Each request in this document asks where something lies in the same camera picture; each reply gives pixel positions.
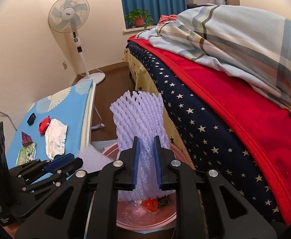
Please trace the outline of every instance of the red blanket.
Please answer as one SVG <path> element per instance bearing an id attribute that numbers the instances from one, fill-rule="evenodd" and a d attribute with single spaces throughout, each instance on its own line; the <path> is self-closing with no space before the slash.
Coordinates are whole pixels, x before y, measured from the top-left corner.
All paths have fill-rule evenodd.
<path id="1" fill-rule="evenodd" d="M 148 40 L 133 39 L 160 58 L 231 127 L 263 172 L 287 224 L 291 223 L 291 117 L 243 80 L 199 65 Z"/>

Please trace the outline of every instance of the plaid duvet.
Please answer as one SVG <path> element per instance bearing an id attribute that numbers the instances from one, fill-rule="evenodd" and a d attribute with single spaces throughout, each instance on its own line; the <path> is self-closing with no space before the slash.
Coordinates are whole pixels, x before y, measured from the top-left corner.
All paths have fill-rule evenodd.
<path id="1" fill-rule="evenodd" d="M 282 16 L 243 6 L 200 7 L 136 38 L 241 78 L 291 114 L 291 21 Z"/>

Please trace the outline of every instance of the fan grille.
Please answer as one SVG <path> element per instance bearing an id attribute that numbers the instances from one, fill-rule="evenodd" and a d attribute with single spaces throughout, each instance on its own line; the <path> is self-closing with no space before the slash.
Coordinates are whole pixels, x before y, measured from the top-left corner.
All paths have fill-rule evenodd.
<path id="1" fill-rule="evenodd" d="M 76 17 L 76 21 L 64 21 L 62 19 L 61 13 L 65 8 L 72 7 L 76 9 L 75 14 L 79 16 Z M 87 21 L 89 17 L 89 4 L 87 0 L 57 0 L 49 12 L 48 22 L 52 29 L 59 33 L 70 33 L 73 29 L 79 29 Z"/>

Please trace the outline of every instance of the red flower pot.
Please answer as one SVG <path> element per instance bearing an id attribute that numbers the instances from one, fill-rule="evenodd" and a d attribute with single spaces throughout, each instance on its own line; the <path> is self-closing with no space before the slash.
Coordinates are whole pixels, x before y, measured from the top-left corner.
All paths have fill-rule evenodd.
<path id="1" fill-rule="evenodd" d="M 142 27 L 144 24 L 144 18 L 135 19 L 134 23 L 136 27 Z"/>

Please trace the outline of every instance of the potted plant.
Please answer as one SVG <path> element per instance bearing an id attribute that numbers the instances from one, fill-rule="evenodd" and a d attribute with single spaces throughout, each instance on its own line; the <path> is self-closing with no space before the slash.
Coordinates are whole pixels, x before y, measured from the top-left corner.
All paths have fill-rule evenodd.
<path id="1" fill-rule="evenodd" d="M 129 26 L 131 23 L 134 23 L 135 27 L 147 27 L 153 24 L 153 19 L 148 10 L 139 10 L 134 9 L 130 11 L 129 14 L 125 17 L 125 20 L 128 22 Z"/>

